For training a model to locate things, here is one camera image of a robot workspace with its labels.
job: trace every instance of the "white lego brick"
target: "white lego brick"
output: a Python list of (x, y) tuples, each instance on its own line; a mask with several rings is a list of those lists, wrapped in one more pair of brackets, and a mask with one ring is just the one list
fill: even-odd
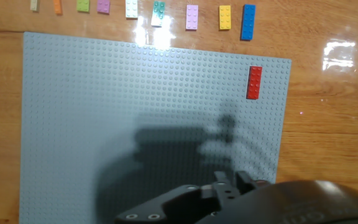
[(126, 17), (137, 18), (137, 0), (126, 0)]
[(38, 0), (30, 0), (30, 10), (38, 11)]

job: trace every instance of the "red lego brick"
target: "red lego brick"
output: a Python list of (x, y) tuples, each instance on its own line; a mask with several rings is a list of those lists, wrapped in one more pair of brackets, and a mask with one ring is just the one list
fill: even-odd
[(259, 98), (261, 78), (262, 78), (262, 67), (251, 66), (249, 68), (247, 99), (257, 100)]

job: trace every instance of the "screw hole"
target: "screw hole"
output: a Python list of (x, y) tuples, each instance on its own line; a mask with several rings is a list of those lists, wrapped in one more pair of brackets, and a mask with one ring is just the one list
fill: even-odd
[(154, 219), (158, 219), (158, 218), (160, 218), (160, 215), (158, 215), (158, 214), (152, 214), (152, 215), (149, 215), (149, 217), (148, 217), (148, 219), (150, 219), (150, 220), (154, 220)]
[(130, 214), (130, 215), (127, 215), (126, 218), (127, 219), (134, 219), (134, 218), (137, 218), (137, 215), (136, 214)]

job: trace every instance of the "blue lego brick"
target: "blue lego brick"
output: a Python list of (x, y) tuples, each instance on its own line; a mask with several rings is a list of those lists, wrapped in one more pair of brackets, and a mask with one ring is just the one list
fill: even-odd
[(242, 15), (241, 40), (252, 40), (254, 37), (255, 5), (246, 4)]

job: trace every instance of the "yellow lego brick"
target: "yellow lego brick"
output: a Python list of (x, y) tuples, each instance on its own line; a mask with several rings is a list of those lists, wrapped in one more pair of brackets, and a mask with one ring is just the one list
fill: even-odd
[(231, 8), (230, 6), (219, 6), (219, 29), (231, 29)]

